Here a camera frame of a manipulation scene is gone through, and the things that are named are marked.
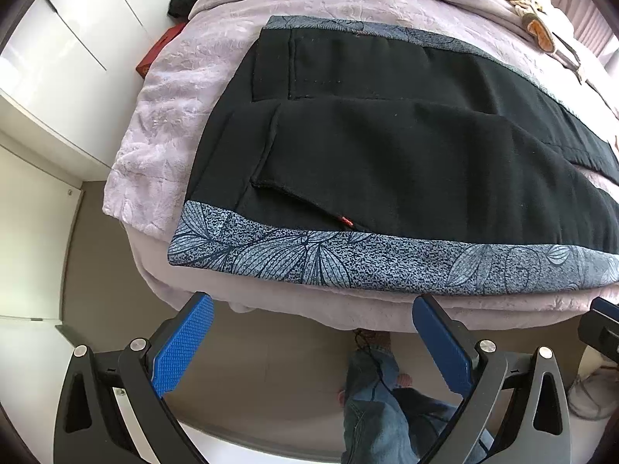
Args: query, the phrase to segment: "red box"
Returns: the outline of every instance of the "red box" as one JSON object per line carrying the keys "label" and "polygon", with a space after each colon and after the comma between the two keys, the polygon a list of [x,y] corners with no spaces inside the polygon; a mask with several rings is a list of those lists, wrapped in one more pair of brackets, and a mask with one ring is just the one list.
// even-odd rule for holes
{"label": "red box", "polygon": [[159,52],[161,52],[161,49],[171,42],[172,39],[178,35],[186,25],[186,22],[181,22],[180,24],[171,27],[168,31],[163,33],[163,36],[157,41],[157,43],[150,48],[148,53],[144,56],[144,59],[142,59],[140,64],[135,67],[135,70],[142,78],[146,78],[150,65],[153,64],[153,61],[157,58]]}

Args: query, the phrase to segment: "blue jeans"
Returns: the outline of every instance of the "blue jeans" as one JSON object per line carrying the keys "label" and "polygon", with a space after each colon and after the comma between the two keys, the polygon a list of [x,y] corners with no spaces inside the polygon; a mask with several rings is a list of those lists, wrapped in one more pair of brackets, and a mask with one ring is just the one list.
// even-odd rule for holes
{"label": "blue jeans", "polygon": [[[370,346],[369,352],[355,352],[349,364],[342,464],[416,464],[456,407],[415,389],[396,389],[399,368],[393,354],[376,346]],[[385,385],[380,381],[379,365]],[[490,433],[484,431],[467,464],[483,460],[492,442]]]}

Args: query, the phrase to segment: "floral patterned fabric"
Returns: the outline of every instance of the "floral patterned fabric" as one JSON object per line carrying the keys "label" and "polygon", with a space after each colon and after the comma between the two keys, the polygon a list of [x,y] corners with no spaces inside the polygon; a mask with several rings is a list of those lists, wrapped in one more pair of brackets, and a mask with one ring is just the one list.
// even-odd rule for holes
{"label": "floral patterned fabric", "polygon": [[191,200],[168,260],[289,283],[447,295],[585,290],[619,280],[619,255],[580,246],[292,230]]}

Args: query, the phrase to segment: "bed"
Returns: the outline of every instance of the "bed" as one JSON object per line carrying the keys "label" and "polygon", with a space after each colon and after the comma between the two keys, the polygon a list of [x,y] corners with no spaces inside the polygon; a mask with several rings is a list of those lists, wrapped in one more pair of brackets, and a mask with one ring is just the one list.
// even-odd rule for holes
{"label": "bed", "polygon": [[[553,26],[565,37],[570,24],[552,10]],[[103,206],[125,225],[141,275],[176,309],[193,291],[205,291],[238,312],[258,308],[299,314],[340,329],[414,331],[414,293],[292,284],[168,263],[204,125],[273,15],[381,22],[459,39],[528,77],[617,150],[617,103],[601,64],[571,42],[595,89],[581,84],[572,71],[526,39],[504,0],[199,0],[189,24],[151,66],[109,175]],[[579,171],[593,186],[619,198],[619,187],[611,179],[590,169]],[[617,278],[572,291],[454,294],[440,296],[439,302],[470,329],[507,329],[563,321],[586,312],[597,296],[619,302]]]}

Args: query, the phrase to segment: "curtain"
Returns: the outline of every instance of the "curtain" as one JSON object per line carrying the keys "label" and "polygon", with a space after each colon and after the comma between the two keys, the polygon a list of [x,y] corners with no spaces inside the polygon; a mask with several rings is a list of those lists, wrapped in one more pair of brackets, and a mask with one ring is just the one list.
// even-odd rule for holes
{"label": "curtain", "polygon": [[599,56],[612,39],[606,19],[591,0],[551,0],[574,25],[574,38]]}

